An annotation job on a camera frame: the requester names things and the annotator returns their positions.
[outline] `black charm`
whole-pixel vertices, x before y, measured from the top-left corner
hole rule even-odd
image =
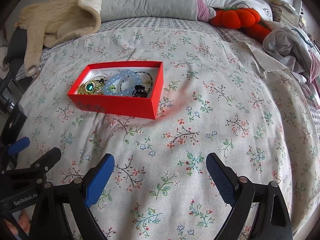
[[[148,92],[145,91],[145,87],[143,85],[136,85],[134,86],[132,96],[134,98],[146,98],[148,96]]]

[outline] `stack of books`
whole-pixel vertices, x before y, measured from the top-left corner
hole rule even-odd
[[[272,17],[275,22],[282,22],[290,25],[295,24],[295,19],[300,14],[298,14],[295,8],[289,3],[283,0],[270,0]]]

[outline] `bed sheet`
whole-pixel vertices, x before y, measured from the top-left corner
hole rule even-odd
[[[182,30],[193,30],[193,31],[200,31],[205,32],[207,34],[211,34],[213,36],[220,37],[224,41],[227,42],[246,42],[256,48],[263,50],[262,45],[257,42],[255,39],[250,38],[249,36],[245,35],[244,33],[238,30],[231,30],[227,28],[220,28],[220,27],[213,27],[205,22],[198,22],[198,21],[188,21],[182,19],[174,19],[174,18],[160,18],[160,17],[140,17],[140,18],[132,18],[132,19],[122,19],[122,20],[115,20],[110,22],[105,22],[101,24],[101,27],[98,33],[114,30],[114,29],[125,29],[131,27],[150,27],[150,28],[176,28]],[[49,56],[52,53],[58,51],[62,46],[66,44],[72,44],[73,41],[66,41],[62,44],[58,44],[57,46],[53,47],[52,49],[44,48],[39,70],[42,70],[45,63],[47,62]],[[16,75],[16,80],[20,80],[25,78],[26,74],[24,71],[24,65],[21,66],[20,70]]]
[[[259,48],[185,22],[118,26],[51,52],[20,102],[28,115],[20,136],[31,143],[18,168],[59,147],[61,160],[48,173],[58,185],[112,153],[114,173],[91,207],[108,239],[212,239],[230,211],[204,163],[216,152],[254,183],[276,181],[297,232],[319,203],[320,176],[317,132],[299,84]],[[87,64],[118,60],[163,61],[156,120],[84,112],[67,97]]]

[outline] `beige blanket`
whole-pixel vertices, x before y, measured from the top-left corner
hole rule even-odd
[[[81,0],[50,0],[23,8],[15,26],[27,30],[26,76],[38,71],[43,45],[52,48],[64,41],[95,33],[100,25],[100,14]]]

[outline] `blue gripper pad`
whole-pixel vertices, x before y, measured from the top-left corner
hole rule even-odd
[[[30,145],[30,140],[28,137],[23,137],[22,139],[16,141],[15,143],[13,143],[12,145],[10,145],[8,147],[8,155],[10,156],[14,156],[17,155],[19,152],[21,152],[22,150],[24,150],[25,148],[27,148]]]
[[[115,159],[111,154],[107,153],[95,168],[91,168],[88,171],[88,173],[91,173],[90,175],[92,175],[92,178],[90,178],[89,185],[86,186],[86,198],[84,200],[84,203],[87,208],[90,208],[91,205],[94,205],[98,202],[101,193],[113,172],[114,167]]]
[[[206,166],[213,182],[217,186],[217,189],[223,201],[227,204],[230,204],[231,207],[234,207],[236,204],[235,187],[237,186],[237,182],[234,181],[234,178],[237,178],[237,175],[231,170],[231,168],[226,167],[215,153],[208,154],[206,159]],[[233,181],[233,183],[231,183],[231,181],[227,177],[227,174],[225,173],[226,168],[229,168],[235,175],[234,177],[231,174],[231,180]]]

